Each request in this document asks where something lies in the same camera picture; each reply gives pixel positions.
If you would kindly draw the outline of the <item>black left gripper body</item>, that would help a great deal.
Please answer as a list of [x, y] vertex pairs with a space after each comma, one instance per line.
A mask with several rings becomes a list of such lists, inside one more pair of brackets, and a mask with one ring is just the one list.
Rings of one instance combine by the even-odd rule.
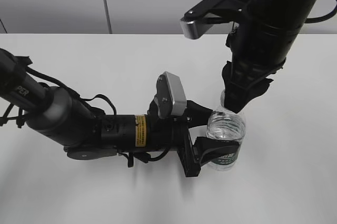
[[147, 152], [148, 162], [163, 159], [168, 152], [176, 151], [186, 177], [197, 177], [201, 166], [195, 158], [195, 150], [189, 133], [185, 111], [182, 116], [160, 119], [158, 106], [153, 99], [147, 111], [150, 131], [149, 142], [155, 146]]

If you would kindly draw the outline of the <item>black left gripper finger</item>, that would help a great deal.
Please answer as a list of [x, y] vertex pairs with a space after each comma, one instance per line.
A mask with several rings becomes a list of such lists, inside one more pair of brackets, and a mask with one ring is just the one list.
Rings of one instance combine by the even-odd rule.
[[185, 109], [188, 128], [206, 126], [213, 110], [203, 107], [192, 100], [187, 101]]
[[193, 148], [196, 161], [200, 166], [209, 162], [220, 166], [229, 166], [237, 160], [240, 143], [233, 140], [197, 137]]

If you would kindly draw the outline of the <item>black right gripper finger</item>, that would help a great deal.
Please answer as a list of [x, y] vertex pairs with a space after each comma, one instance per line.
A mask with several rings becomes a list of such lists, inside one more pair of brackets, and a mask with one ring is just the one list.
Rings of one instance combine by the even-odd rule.
[[245, 98], [244, 105], [246, 106], [251, 100], [262, 96], [268, 90], [273, 79], [265, 76], [246, 77], [245, 78]]
[[223, 105], [226, 109], [238, 114], [253, 98], [252, 85], [239, 86], [233, 82], [225, 82]]

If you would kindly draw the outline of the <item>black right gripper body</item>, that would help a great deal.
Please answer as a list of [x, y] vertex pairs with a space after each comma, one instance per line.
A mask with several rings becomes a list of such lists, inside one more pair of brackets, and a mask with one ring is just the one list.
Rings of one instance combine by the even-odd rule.
[[268, 77], [270, 75], [276, 74], [279, 69], [283, 68], [283, 65], [286, 62], [286, 58], [284, 57], [278, 64], [272, 65], [260, 65], [254, 64], [248, 60], [236, 60], [227, 61], [225, 66], [222, 69], [222, 79], [223, 82], [233, 82], [239, 86], [245, 86], [245, 78], [252, 77], [260, 77], [265, 76]]

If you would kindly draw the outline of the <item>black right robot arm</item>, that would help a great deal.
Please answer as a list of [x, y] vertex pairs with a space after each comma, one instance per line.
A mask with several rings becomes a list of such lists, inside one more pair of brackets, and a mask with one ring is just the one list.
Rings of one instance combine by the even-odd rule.
[[280, 70], [305, 23], [324, 21], [309, 18], [316, 0], [249, 0], [241, 10], [238, 27], [227, 37], [232, 60], [222, 71], [225, 85], [223, 105], [239, 113], [270, 86], [270, 75]]

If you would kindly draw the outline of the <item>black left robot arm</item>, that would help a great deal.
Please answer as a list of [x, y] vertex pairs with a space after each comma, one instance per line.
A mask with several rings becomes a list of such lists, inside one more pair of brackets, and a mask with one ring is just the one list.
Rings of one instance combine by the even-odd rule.
[[61, 81], [30, 67], [31, 60], [1, 50], [1, 97], [9, 102], [1, 117], [63, 146], [69, 158], [95, 160], [124, 156], [128, 167], [177, 152], [186, 177], [196, 177], [210, 161], [239, 149], [235, 140], [197, 137], [189, 130], [207, 124], [212, 111], [187, 100], [178, 76], [161, 74], [146, 114], [108, 115]]

